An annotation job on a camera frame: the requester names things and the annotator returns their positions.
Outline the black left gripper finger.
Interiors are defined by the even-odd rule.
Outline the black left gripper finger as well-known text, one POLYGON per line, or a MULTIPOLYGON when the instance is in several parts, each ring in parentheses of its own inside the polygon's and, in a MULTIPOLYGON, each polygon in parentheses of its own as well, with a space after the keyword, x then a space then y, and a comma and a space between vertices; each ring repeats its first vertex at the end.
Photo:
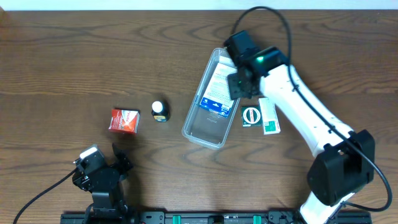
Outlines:
POLYGON ((120 174, 127 174, 127 172, 133 168, 132 162, 129 160, 127 155, 115 145, 115 143, 112 143, 112 148, 116 161, 111 167, 116 169, 120 174))
POLYGON ((83 172, 78 170, 73 175, 73 184, 82 190, 91 190, 93 188, 91 181, 92 175, 93 172, 83 172))

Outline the blue white medicine box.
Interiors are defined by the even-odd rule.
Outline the blue white medicine box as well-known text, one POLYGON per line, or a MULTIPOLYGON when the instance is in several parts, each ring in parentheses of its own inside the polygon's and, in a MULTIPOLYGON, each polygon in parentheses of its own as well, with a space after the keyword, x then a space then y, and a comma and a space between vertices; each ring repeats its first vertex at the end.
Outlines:
POLYGON ((227 118, 231 112, 234 101, 230 97, 228 75, 235 73, 236 69, 218 63, 209 84, 200 101, 200 107, 210 112, 227 118))

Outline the red Panadol medicine box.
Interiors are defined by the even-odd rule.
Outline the red Panadol medicine box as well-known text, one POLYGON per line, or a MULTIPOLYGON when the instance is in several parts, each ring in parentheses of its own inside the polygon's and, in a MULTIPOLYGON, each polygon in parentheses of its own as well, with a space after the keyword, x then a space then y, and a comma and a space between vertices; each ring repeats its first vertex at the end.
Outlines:
POLYGON ((109 130, 118 133, 136 134, 140 112, 136 110, 112 109, 109 130))

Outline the clear plastic container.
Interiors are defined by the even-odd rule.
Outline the clear plastic container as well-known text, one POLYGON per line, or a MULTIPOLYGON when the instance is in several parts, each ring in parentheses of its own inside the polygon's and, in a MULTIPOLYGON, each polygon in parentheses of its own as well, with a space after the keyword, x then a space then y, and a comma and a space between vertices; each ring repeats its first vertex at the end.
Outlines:
POLYGON ((224 146, 239 105, 239 100, 233 100, 234 103, 227 118, 200 107, 200 101, 218 63, 236 68, 225 49, 214 49, 182 128, 183 136, 189 141, 214 150, 224 146))

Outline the white green medicine box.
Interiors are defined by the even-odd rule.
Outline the white green medicine box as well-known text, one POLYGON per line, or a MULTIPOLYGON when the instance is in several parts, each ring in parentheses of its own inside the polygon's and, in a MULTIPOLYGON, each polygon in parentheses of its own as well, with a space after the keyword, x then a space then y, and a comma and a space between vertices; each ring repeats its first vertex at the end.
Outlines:
POLYGON ((279 134, 280 125, 275 109, 275 104, 269 98, 260 98, 259 106, 261 109, 262 127, 264 130, 264 135, 279 134))

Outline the small dark medicine bottle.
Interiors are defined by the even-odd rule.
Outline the small dark medicine bottle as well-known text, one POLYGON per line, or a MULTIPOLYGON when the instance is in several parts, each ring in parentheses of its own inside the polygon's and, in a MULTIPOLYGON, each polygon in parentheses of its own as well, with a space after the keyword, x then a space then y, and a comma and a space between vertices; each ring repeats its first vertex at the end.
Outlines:
POLYGON ((165 101, 152 103, 152 116, 158 122, 167 122, 170 119, 169 106, 165 101))

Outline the dark green round-logo box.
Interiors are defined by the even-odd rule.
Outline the dark green round-logo box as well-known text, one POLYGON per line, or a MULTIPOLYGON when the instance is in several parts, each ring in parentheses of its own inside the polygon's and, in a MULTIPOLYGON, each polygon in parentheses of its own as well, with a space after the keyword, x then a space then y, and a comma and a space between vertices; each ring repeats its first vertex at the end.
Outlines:
POLYGON ((259 106, 243 106, 241 117, 244 128, 262 126, 262 115, 259 106))

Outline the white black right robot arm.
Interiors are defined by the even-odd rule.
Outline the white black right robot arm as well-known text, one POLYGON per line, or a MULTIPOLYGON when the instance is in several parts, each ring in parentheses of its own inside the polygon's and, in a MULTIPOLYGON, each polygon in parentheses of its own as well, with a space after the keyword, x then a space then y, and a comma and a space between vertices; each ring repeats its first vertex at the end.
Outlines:
POLYGON ((355 132, 308 89, 276 47, 226 48, 238 71, 228 77, 232 99, 264 95, 301 134, 315 158, 307 174, 310 195, 300 207, 304 223, 327 223, 374 179, 374 138, 355 132))

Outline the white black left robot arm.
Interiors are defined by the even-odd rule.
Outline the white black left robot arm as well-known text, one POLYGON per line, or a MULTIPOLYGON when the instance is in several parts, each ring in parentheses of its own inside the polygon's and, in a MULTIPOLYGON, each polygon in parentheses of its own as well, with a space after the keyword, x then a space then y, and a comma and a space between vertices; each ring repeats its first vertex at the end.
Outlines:
POLYGON ((108 164, 104 154, 94 144, 83 150, 75 161, 76 172, 72 182, 89 192, 93 203, 86 209, 83 223, 128 223, 130 215, 124 199, 121 182, 133 168, 127 155, 112 145, 116 162, 108 164))

